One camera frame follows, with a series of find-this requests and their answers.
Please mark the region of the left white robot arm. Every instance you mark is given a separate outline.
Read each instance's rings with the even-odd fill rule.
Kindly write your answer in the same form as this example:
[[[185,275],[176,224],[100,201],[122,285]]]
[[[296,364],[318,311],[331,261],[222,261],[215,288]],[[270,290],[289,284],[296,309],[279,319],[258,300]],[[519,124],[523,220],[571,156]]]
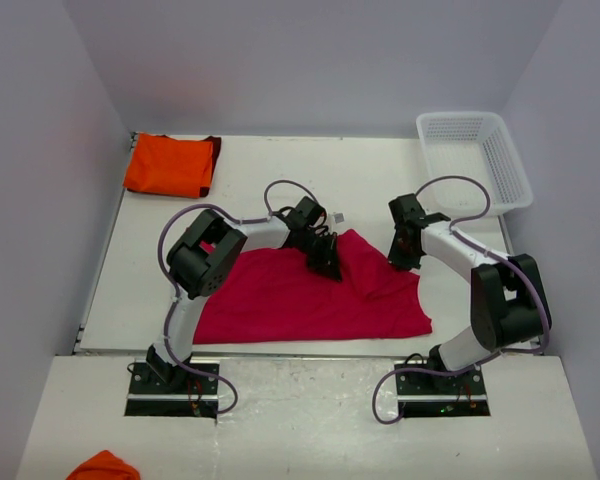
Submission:
[[[174,297],[159,339],[147,351],[152,380],[175,393],[188,379],[194,333],[208,297],[226,282],[239,256],[260,249],[294,249],[310,272],[340,282],[337,235],[326,210],[305,196],[264,218],[238,220],[212,204],[187,207],[172,217],[158,241],[159,267]]]

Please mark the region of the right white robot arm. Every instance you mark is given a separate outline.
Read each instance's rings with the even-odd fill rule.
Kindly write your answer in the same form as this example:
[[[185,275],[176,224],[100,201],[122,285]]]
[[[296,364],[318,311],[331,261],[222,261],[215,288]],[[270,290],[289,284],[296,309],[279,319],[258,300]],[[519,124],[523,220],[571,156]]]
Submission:
[[[552,320],[535,259],[507,256],[457,228],[442,213],[427,213],[414,194],[389,202],[394,237],[389,264],[398,270],[421,268],[429,256],[444,263],[470,286],[470,326],[434,346],[426,360],[426,380],[436,392],[457,386],[462,373],[504,352],[520,353],[519,343],[548,340]]]

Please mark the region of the pink t shirt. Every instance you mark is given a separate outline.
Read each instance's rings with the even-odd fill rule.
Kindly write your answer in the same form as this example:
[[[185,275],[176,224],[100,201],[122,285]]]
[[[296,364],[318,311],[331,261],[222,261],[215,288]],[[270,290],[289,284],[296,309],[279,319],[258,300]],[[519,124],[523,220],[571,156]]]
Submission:
[[[401,339],[427,335],[419,278],[397,271],[349,229],[337,245],[342,279],[311,272],[293,249],[243,253],[204,306],[196,344]]]

